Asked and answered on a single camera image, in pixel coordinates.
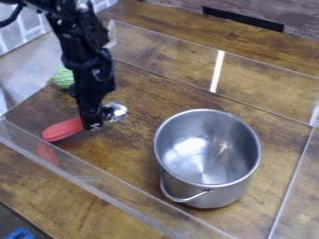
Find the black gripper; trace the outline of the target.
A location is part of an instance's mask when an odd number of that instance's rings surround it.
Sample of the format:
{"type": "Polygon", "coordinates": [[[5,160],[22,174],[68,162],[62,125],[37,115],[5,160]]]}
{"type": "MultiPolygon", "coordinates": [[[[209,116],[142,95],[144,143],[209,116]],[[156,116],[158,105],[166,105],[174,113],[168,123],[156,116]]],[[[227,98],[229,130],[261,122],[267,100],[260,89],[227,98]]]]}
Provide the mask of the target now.
{"type": "Polygon", "coordinates": [[[109,50],[62,47],[61,60],[74,77],[74,98],[84,129],[96,131],[102,127],[101,101],[116,89],[114,65],[109,50]]]}

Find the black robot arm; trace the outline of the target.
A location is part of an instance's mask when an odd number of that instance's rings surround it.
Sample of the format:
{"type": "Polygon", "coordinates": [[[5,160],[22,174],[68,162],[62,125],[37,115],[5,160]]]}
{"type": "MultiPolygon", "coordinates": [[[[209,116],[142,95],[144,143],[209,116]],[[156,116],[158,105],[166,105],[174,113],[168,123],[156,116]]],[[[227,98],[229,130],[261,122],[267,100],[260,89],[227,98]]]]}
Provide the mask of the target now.
{"type": "Polygon", "coordinates": [[[44,13],[48,24],[61,46],[61,62],[72,71],[73,97],[82,126],[93,131],[102,127],[102,99],[113,90],[114,65],[110,52],[108,30],[93,10],[90,0],[0,0],[5,5],[16,5],[9,17],[0,21],[0,28],[17,19],[25,7],[44,13]]]}

